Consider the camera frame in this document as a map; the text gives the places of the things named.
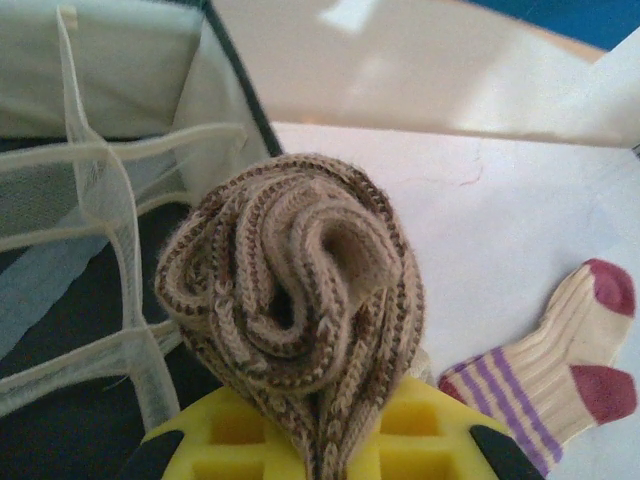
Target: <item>yellow plastic holder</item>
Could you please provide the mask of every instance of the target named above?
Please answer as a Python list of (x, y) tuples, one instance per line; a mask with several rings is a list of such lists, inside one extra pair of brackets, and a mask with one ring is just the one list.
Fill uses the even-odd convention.
[[(347, 480), (496, 480), (469, 433), (474, 425), (508, 434), (495, 420), (406, 377), (356, 452)], [(229, 388), (198, 400), (143, 443), (173, 430), (184, 438), (163, 480), (306, 480), (283, 432)]]

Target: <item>rolled sock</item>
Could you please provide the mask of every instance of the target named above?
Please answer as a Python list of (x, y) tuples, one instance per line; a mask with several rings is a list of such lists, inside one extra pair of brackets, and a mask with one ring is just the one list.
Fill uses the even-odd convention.
[(634, 313), (629, 275), (589, 260), (560, 284), (537, 331), (450, 368), (438, 386), (509, 427), (547, 475), (571, 438), (635, 410), (633, 378), (609, 366)]

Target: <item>white surface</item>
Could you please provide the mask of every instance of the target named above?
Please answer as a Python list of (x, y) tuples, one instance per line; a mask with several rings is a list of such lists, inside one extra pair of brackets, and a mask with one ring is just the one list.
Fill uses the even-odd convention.
[[(599, 257), (640, 279), (640, 161), (628, 150), (276, 124), (285, 149), (363, 167), (390, 195), (428, 299), (434, 373), (535, 328)], [(640, 378), (640, 327), (617, 368)], [(636, 479), (640, 414), (573, 440), (549, 478)]]
[(272, 120), (640, 142), (633, 46), (591, 66), (524, 24), (451, 0), (214, 3)]

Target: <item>brown knit sock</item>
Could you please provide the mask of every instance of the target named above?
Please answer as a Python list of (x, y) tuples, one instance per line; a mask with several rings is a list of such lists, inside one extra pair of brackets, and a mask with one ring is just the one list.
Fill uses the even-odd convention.
[(285, 155), (208, 194), (162, 254), (156, 293), (186, 344), (338, 480), (409, 369), (416, 260), (362, 172)]

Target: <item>red sock toe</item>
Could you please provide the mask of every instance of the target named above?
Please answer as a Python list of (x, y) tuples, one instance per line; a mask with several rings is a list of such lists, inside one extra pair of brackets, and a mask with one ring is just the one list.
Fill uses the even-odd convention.
[(438, 389), (441, 392), (446, 393), (450, 397), (455, 398), (460, 403), (464, 403), (464, 404), (467, 403), (462, 399), (462, 395), (460, 395), (460, 392), (458, 392), (458, 389), (453, 386), (453, 384), (447, 379), (447, 377), (442, 377), (440, 379), (440, 381), (438, 382)]
[(621, 315), (633, 316), (636, 309), (633, 280), (627, 272), (604, 260), (592, 258), (585, 262), (595, 277), (598, 302)]
[(633, 377), (600, 365), (571, 365), (573, 380), (598, 425), (631, 415), (637, 406)]

